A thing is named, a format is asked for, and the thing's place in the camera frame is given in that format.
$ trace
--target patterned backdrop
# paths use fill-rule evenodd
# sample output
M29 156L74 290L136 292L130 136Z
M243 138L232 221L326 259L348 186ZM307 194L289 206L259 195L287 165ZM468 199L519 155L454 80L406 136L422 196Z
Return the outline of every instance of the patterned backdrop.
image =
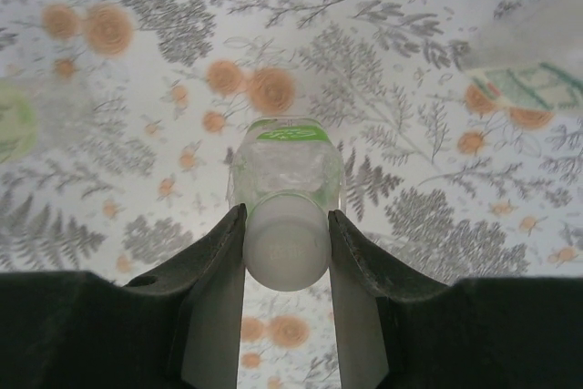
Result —
M350 218L420 271L581 275L583 119L498 108L457 69L539 1L0 0L4 76L41 90L2 85L0 266L127 282L219 220L245 128L287 109L342 151ZM248 278L244 315L240 387L339 387L327 277Z

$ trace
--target floral wallpaper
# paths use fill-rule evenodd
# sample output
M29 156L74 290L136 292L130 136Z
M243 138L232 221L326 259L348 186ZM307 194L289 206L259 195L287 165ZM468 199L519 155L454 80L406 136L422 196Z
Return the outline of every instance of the floral wallpaper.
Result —
M307 114L349 217L416 269L580 276L583 119L498 107L458 70L539 1L0 0L0 269L127 282L227 211L252 120ZM11 88L31 78L40 97ZM248 278L243 312L239 387L340 387L327 276Z

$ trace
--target clear plastic bottle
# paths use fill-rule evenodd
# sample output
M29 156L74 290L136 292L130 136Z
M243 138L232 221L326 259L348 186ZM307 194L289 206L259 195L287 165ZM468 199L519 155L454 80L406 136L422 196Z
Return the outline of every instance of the clear plastic bottle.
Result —
M344 210L339 151L309 118L254 122L233 157L229 202L246 204L243 259L270 289L289 292L317 282L331 257L327 212Z

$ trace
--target white bottle cap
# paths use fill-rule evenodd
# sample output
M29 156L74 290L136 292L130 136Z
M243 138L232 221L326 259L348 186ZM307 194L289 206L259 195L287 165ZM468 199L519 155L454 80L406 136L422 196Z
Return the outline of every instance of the white bottle cap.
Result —
M281 292L305 289L324 275L331 255L328 219L302 196L269 198L247 220L243 259L265 287Z

